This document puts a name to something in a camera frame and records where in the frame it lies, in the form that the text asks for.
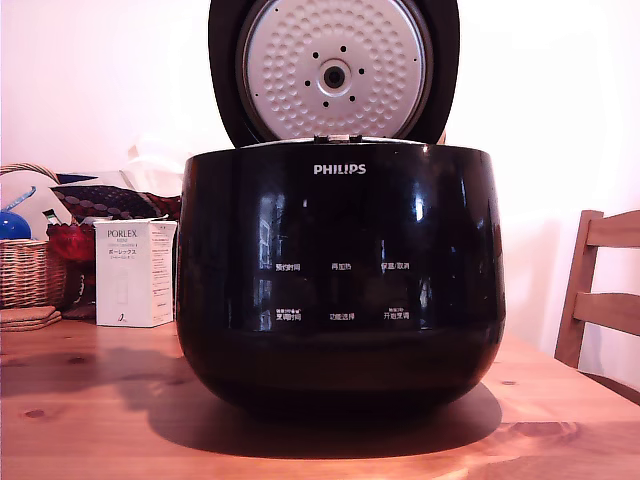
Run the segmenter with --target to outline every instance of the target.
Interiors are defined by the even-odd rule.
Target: black rice cooker
[[[436,145],[455,0],[213,1],[234,150],[187,163],[178,334],[258,413],[429,411],[472,389],[505,321],[489,155]]]

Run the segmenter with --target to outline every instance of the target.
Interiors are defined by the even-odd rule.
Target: lid hinge
[[[362,143],[362,135],[316,135],[313,143]]]

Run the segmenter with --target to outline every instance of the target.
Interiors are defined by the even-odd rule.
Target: white box
[[[155,327],[173,320],[173,238],[177,223],[99,220],[96,323]]]

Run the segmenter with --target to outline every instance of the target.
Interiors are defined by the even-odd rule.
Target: white inner lid
[[[267,1],[243,58],[246,94],[266,128],[278,139],[407,133],[432,59],[406,1]]]

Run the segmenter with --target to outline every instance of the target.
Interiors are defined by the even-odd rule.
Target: table surface
[[[640,407],[506,336],[432,418],[256,420],[209,393],[175,324],[2,335],[3,480],[640,479]]]

